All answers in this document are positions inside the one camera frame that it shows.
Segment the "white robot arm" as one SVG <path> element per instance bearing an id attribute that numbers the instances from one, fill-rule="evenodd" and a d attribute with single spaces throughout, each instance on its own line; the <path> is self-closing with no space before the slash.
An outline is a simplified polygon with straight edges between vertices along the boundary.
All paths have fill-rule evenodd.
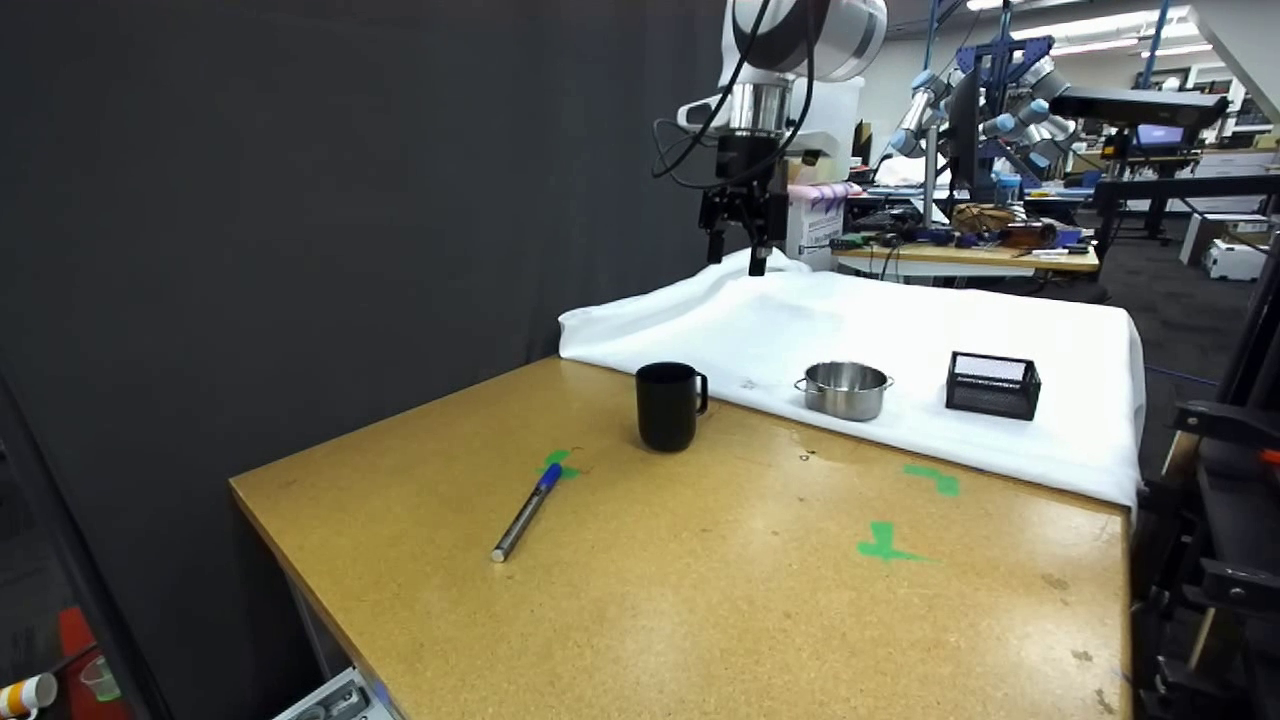
<path id="1" fill-rule="evenodd" d="M 717 147 L 699 188 L 708 258 L 720 258 L 729 229 L 740 229 L 749 272 L 769 269 L 789 233 L 789 150 L 810 131 L 854 131 L 847 121 L 825 124 L 818 100 L 847 90 L 884 33 L 889 0 L 724 0 L 720 79 L 676 109 L 687 144 L 662 162 L 676 171 L 699 144 Z"/>

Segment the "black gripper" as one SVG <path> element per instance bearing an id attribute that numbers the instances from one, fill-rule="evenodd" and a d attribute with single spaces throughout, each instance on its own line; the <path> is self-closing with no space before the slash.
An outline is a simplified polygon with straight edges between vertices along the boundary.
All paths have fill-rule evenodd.
<path id="1" fill-rule="evenodd" d="M 765 277 L 769 249 L 784 240 L 784 225 L 789 225 L 780 139 L 729 131 L 717 139 L 713 171 L 717 178 L 699 196 L 708 264 L 724 258 L 724 233 L 740 225 L 754 245 L 749 277 Z"/>

